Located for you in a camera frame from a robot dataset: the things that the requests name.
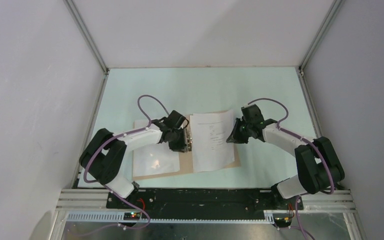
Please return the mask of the silver metal folder clip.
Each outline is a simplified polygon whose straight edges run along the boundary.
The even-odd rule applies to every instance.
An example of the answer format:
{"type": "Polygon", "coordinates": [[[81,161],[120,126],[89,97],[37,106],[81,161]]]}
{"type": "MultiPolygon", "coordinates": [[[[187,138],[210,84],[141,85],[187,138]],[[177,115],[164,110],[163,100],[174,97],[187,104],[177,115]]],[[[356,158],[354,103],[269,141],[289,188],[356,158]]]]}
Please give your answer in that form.
{"type": "Polygon", "coordinates": [[[187,151],[191,152],[192,151],[192,135],[189,128],[185,130],[185,139],[187,144],[187,151]]]}

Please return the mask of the tan cardboard folder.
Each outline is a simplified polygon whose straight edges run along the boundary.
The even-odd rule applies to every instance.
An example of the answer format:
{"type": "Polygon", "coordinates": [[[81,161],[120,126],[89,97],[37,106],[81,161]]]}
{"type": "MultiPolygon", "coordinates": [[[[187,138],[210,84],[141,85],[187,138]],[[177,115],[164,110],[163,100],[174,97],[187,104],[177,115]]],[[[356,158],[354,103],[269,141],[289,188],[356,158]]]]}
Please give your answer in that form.
{"type": "MultiPolygon", "coordinates": [[[[211,112],[211,113],[221,113],[221,112],[225,112],[225,111],[211,112]]],[[[186,128],[189,128],[189,129],[190,129],[190,116],[191,115],[192,114],[190,114],[190,115],[188,115],[186,117],[188,119],[188,121],[189,121],[189,125],[186,128]]],[[[180,161],[180,171],[178,171],[176,173],[172,173],[170,175],[165,175],[165,176],[162,176],[162,177],[172,177],[172,176],[179,176],[179,175],[187,175],[187,174],[197,173],[197,172],[194,172],[194,168],[193,168],[192,150],[190,152],[185,152],[185,153],[178,152],[178,153],[179,153],[179,161],[180,161]]],[[[240,167],[240,166],[241,166],[241,162],[240,162],[240,157],[239,157],[239,154],[238,154],[238,150],[234,146],[234,162],[229,164],[229,165],[227,165],[225,168],[222,168],[222,169],[237,168],[237,167],[240,167]]]]}

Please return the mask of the white paper sheet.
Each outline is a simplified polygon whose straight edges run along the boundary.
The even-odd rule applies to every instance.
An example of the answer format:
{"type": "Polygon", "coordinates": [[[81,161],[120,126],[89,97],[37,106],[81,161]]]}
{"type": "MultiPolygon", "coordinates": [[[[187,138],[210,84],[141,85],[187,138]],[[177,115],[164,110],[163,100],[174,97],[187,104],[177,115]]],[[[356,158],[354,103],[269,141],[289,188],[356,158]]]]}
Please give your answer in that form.
{"type": "Polygon", "coordinates": [[[133,151],[132,178],[154,179],[180,171],[179,153],[166,142],[146,145],[133,151]]]}
{"type": "Polygon", "coordinates": [[[234,111],[194,113],[189,117],[193,171],[212,172],[235,161],[234,145],[228,143],[234,127],[234,111]]]}

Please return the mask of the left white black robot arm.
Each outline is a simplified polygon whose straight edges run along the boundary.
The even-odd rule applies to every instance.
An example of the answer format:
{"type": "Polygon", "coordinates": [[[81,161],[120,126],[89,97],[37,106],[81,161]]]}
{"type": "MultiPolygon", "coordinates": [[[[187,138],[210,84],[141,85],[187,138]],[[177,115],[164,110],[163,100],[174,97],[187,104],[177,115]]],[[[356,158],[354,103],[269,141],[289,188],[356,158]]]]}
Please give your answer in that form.
{"type": "Polygon", "coordinates": [[[153,119],[148,126],[114,135],[101,128],[93,136],[79,158],[79,164],[94,181],[109,189],[125,208],[133,208],[138,202],[137,186],[120,173],[127,153],[145,146],[168,144],[177,153],[186,153],[189,120],[173,110],[168,116],[153,119]]]}

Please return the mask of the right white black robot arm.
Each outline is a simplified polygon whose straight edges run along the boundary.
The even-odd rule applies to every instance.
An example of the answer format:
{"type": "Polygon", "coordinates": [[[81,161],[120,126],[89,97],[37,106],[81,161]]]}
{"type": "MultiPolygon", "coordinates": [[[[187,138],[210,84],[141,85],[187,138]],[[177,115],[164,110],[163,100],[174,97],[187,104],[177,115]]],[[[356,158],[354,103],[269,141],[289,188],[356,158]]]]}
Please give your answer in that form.
{"type": "Polygon", "coordinates": [[[324,136],[305,137],[283,128],[279,121],[265,119],[260,108],[246,105],[236,118],[227,143],[247,144],[250,138],[272,144],[295,158],[297,174],[272,186],[271,204],[284,209],[292,197],[305,194],[333,194],[335,184],[345,178],[332,142],[324,136]]]}

